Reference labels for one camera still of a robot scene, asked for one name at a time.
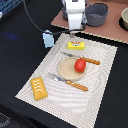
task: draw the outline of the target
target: red tomato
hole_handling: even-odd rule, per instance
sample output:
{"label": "red tomato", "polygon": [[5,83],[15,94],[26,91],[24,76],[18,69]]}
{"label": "red tomato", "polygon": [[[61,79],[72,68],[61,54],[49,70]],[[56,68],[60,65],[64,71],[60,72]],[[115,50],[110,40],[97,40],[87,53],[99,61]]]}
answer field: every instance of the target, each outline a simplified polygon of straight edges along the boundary
{"label": "red tomato", "polygon": [[78,59],[75,62],[74,68],[77,72],[83,72],[86,67],[86,61],[83,59]]}

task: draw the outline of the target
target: dark background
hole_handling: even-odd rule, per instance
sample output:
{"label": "dark background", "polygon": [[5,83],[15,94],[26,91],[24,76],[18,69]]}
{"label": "dark background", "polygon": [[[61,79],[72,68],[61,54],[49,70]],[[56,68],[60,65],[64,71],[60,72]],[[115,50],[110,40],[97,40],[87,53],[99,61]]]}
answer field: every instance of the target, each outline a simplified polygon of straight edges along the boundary
{"label": "dark background", "polygon": [[[63,7],[61,0],[26,0],[26,5],[44,31],[65,30],[51,26]],[[50,128],[74,128],[15,98],[50,50],[45,48],[42,34],[28,19],[22,3],[0,19],[0,111],[25,125],[23,118],[31,118]],[[76,36],[118,47],[94,128],[128,128],[128,45],[82,33]]]}

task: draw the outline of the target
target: white robot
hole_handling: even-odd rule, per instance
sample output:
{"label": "white robot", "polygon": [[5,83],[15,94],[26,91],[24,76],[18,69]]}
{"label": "white robot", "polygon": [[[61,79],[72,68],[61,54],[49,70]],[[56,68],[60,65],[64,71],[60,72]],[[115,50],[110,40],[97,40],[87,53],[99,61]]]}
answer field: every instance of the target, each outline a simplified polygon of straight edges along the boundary
{"label": "white robot", "polygon": [[[69,30],[81,29],[81,22],[86,20],[85,0],[62,0],[62,4],[66,6]],[[77,32],[72,31],[70,35],[74,36]]]}

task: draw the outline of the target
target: yellow box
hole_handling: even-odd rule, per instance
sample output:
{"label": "yellow box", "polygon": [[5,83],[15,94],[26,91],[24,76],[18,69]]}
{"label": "yellow box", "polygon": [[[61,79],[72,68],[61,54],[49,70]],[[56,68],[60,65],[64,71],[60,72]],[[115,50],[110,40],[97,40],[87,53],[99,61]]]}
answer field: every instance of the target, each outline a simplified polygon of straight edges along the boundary
{"label": "yellow box", "polygon": [[30,80],[35,100],[40,100],[48,96],[42,77]]}
{"label": "yellow box", "polygon": [[84,42],[68,42],[68,49],[84,49]]}

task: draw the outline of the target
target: placemat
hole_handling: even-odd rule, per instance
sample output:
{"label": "placemat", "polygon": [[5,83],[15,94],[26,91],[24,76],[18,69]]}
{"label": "placemat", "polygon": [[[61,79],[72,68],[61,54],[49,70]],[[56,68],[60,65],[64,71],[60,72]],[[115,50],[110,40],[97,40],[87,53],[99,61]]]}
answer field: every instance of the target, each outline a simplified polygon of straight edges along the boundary
{"label": "placemat", "polygon": [[[85,49],[67,49],[69,41],[85,42]],[[63,82],[53,81],[47,76],[48,72],[59,75],[57,65],[62,59],[66,58],[60,51],[101,62],[100,65],[87,63],[85,76],[76,81],[88,87],[87,92]],[[48,97],[35,101],[30,79],[16,97],[78,128],[93,128],[116,51],[117,47],[76,36],[70,38],[68,34],[63,33],[30,77],[30,79],[33,79],[42,76]]]}

